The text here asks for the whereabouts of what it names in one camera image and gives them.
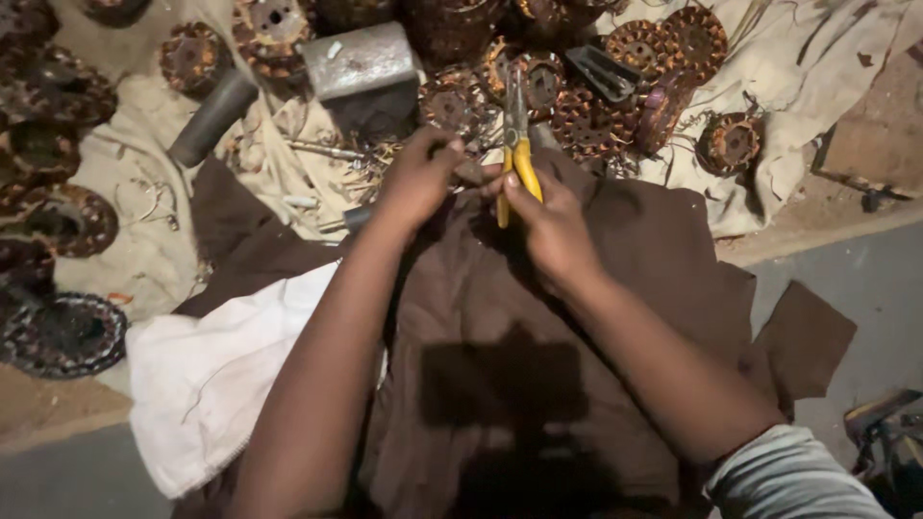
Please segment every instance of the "debris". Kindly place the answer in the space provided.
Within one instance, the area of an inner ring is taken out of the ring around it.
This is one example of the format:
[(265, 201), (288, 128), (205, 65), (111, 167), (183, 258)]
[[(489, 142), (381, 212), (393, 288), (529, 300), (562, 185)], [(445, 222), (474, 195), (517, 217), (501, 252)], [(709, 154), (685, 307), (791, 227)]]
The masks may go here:
[(870, 54), (856, 53), (856, 56), (859, 58), (859, 63), (861, 63), (865, 68), (872, 66)]

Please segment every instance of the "yellow pliers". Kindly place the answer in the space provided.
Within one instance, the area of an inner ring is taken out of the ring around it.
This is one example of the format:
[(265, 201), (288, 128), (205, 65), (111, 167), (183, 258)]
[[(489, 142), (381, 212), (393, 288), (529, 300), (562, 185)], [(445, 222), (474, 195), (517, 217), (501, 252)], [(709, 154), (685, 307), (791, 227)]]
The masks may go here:
[[(515, 169), (525, 188), (541, 202), (542, 187), (538, 185), (538, 177), (532, 167), (528, 129), (522, 70), (516, 66), (507, 77), (507, 102), (503, 112), (503, 175)], [(501, 229), (509, 226), (509, 200), (502, 193), (497, 197), (497, 225)]]

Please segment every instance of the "floor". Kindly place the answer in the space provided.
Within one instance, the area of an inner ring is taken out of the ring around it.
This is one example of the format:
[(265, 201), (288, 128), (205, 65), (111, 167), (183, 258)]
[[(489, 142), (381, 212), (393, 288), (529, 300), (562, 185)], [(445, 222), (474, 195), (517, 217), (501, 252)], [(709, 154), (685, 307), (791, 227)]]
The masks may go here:
[[(844, 411), (891, 389), (923, 390), (923, 223), (867, 235), (750, 267), (759, 277), (754, 330), (769, 319), (791, 279), (804, 282), (858, 324), (826, 398), (797, 403), (840, 463), (855, 450)], [(166, 500), (144, 471), (126, 425), (0, 456), (0, 517), (163, 518)]]

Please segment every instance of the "white cloth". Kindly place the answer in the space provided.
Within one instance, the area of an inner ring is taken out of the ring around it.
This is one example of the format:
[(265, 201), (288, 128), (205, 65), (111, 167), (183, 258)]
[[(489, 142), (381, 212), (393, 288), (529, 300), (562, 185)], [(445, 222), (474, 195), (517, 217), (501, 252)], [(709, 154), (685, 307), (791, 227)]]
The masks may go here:
[(136, 324), (126, 347), (141, 459), (175, 499), (207, 483), (244, 448), (282, 363), (337, 263), (237, 297), (201, 320)]
[(725, 519), (888, 519), (810, 431), (775, 426), (731, 455), (705, 493)]

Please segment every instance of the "brown fabric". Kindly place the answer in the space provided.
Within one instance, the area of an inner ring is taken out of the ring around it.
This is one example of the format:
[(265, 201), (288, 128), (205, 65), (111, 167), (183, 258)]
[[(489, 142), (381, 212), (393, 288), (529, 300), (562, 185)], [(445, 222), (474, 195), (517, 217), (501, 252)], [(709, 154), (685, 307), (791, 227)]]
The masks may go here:
[(820, 398), (856, 334), (856, 324), (792, 282), (755, 345), (769, 359), (776, 390), (783, 401)]
[[(609, 273), (735, 367), (755, 280), (715, 259), (702, 197), (596, 181), (560, 154), (535, 160), (584, 200)], [(668, 510), (676, 457), (538, 287), (514, 234), (478, 215), (460, 199), (407, 277), (362, 472), (371, 499), (398, 517)]]
[[(584, 201), (609, 273), (698, 347), (737, 366), (770, 398), (779, 373), (818, 375), (798, 358), (833, 372), (855, 327), (803, 287), (789, 290), (790, 302), (786, 293), (749, 343), (755, 278), (716, 261), (700, 195), (599, 181), (549, 151), (534, 158)], [(240, 186), (228, 187), (236, 182), (223, 165), (207, 167), (193, 199), (194, 214), (197, 204), (202, 210), (197, 232), (223, 259), (215, 258), (209, 289), (181, 309), (204, 315), (328, 261), (310, 263), (311, 247), (278, 221), (261, 221), (261, 204), (246, 209), (250, 217), (233, 211), (247, 207), (234, 201)], [(479, 201), (462, 197), (409, 252), (387, 333), (390, 374), (366, 429), (361, 490), (396, 517), (707, 514), (707, 506), (677, 507), (696, 498), (701, 505), (701, 486), (682, 476), (695, 471), (680, 466), (592, 342), (538, 287), (514, 236), (500, 235)], [(786, 346), (793, 349), (776, 353)], [(237, 466), (178, 501), (174, 518), (223, 516)]]
[(301, 239), (210, 155), (193, 184), (192, 223), (202, 255), (215, 270), (209, 285), (174, 313), (205, 317), (229, 299), (335, 261), (342, 247)]

